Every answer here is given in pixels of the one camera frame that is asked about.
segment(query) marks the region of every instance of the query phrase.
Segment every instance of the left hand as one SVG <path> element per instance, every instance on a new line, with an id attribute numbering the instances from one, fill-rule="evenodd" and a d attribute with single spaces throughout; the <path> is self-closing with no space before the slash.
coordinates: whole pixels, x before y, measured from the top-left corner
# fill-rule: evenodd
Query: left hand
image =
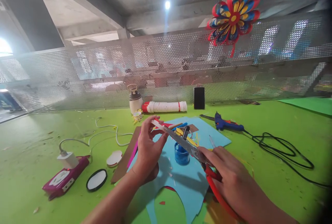
<path id="1" fill-rule="evenodd" d="M 168 137 L 168 134 L 160 129 L 152 131 L 154 125 L 151 121 L 155 118 L 159 119 L 160 117 L 153 115 L 142 123 L 141 134 L 138 137 L 137 160 L 132 167 L 132 171 L 143 183 L 152 181 L 157 177 L 159 172 L 158 160 Z M 162 134 L 162 136 L 157 142 L 154 142 L 152 139 L 158 134 Z"/>

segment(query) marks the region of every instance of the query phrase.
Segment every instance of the round cardboard piece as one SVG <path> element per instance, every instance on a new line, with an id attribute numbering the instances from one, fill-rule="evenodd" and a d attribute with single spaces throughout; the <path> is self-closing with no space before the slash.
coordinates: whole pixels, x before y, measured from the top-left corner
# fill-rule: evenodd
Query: round cardboard piece
<path id="1" fill-rule="evenodd" d="M 117 150 L 110 155 L 110 157 L 106 160 L 106 163 L 109 167 L 112 168 L 118 165 L 121 158 L 122 158 L 122 151 Z"/>
<path id="2" fill-rule="evenodd" d="M 100 169 L 94 172 L 86 182 L 86 188 L 89 192 L 94 192 L 100 189 L 107 179 L 107 172 L 105 169 Z"/>

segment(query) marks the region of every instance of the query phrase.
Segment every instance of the black cable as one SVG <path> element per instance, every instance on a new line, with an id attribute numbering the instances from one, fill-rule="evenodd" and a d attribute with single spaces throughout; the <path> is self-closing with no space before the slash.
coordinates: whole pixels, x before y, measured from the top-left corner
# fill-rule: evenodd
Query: black cable
<path id="1" fill-rule="evenodd" d="M 315 181 L 312 181 L 308 178 L 306 178 L 304 175 L 302 175 L 300 172 L 298 172 L 289 162 L 287 162 L 287 160 L 291 161 L 292 163 L 305 168 L 305 169 L 310 169 L 313 170 L 315 168 L 314 164 L 308 159 L 306 158 L 294 145 L 292 145 L 290 142 L 279 138 L 279 137 L 275 137 L 273 135 L 271 135 L 270 133 L 264 132 L 262 136 L 253 136 L 251 135 L 248 131 L 244 130 L 245 133 L 247 133 L 248 135 L 251 136 L 251 139 L 255 142 L 258 143 L 259 147 L 262 148 L 264 151 L 274 155 L 275 157 L 279 158 L 280 160 L 282 160 L 285 164 L 287 164 L 296 174 L 298 174 L 300 177 L 302 177 L 304 180 L 311 182 L 312 184 L 315 184 L 317 186 L 321 186 L 321 187 L 326 187 L 326 188 L 332 188 L 331 185 L 326 185 L 326 184 L 322 184 L 322 183 L 318 183 Z M 280 144 L 282 144 L 284 147 L 286 147 L 290 153 L 284 152 L 282 150 L 276 149 L 266 143 L 264 143 L 264 139 L 265 138 L 272 138 L 274 140 L 276 140 L 277 142 L 279 142 Z M 296 161 L 294 161 L 291 157 L 296 157 L 296 153 L 298 153 L 308 164 L 309 166 L 305 165 L 305 164 L 301 164 L 298 163 Z"/>

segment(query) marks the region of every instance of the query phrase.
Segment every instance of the round mirror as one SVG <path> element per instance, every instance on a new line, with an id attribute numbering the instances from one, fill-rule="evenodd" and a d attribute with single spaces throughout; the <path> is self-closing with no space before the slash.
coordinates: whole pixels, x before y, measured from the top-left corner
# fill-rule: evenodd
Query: round mirror
<path id="1" fill-rule="evenodd" d="M 86 188 L 89 192 L 94 192 L 100 189 L 107 179 L 107 172 L 105 169 L 100 169 L 94 172 L 86 182 Z"/>

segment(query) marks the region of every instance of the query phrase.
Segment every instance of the red scissors handle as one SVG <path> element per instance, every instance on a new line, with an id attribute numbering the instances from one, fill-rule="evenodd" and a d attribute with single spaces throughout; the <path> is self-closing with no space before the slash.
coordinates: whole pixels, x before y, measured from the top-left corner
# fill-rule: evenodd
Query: red scissors handle
<path id="1" fill-rule="evenodd" d="M 217 181 L 221 181 L 222 177 L 219 173 L 213 172 L 213 170 L 208 166 L 207 164 L 202 164 L 202 167 L 204 169 L 204 172 L 206 173 L 206 179 L 209 183 L 212 192 L 214 196 L 217 198 L 218 202 L 221 206 L 224 207 L 224 209 L 227 211 L 227 213 L 232 216 L 234 219 L 240 222 L 244 222 L 244 220 L 237 214 L 235 211 L 228 205 L 228 203 L 225 201 L 225 199 L 221 196 L 219 190 L 217 189 L 216 185 L 214 184 L 212 179 L 216 179 Z"/>

